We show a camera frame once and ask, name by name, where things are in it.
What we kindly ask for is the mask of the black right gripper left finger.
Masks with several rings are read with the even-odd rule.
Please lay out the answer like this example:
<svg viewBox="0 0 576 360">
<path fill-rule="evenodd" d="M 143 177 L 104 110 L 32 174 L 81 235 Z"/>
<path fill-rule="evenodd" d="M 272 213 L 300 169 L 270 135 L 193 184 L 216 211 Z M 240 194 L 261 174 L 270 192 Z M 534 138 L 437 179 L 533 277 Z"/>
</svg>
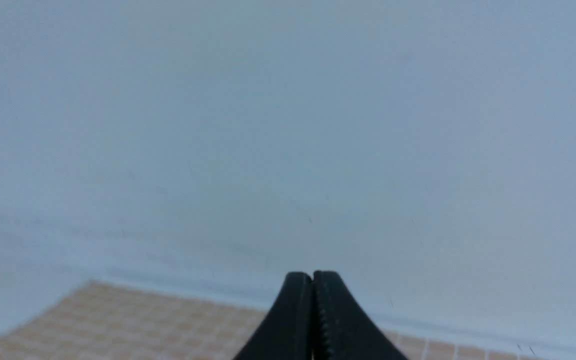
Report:
<svg viewBox="0 0 576 360">
<path fill-rule="evenodd" d="M 310 360 L 313 280 L 304 272 L 288 272 L 263 321 L 235 360 Z"/>
</svg>

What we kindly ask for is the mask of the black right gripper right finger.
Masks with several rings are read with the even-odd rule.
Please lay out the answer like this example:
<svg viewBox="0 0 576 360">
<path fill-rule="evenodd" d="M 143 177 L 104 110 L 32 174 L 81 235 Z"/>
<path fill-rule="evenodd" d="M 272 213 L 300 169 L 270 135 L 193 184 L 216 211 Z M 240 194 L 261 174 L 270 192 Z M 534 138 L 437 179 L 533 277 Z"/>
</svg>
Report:
<svg viewBox="0 0 576 360">
<path fill-rule="evenodd" d="M 406 359 L 362 309 L 338 272 L 314 272 L 313 301 L 315 360 Z"/>
</svg>

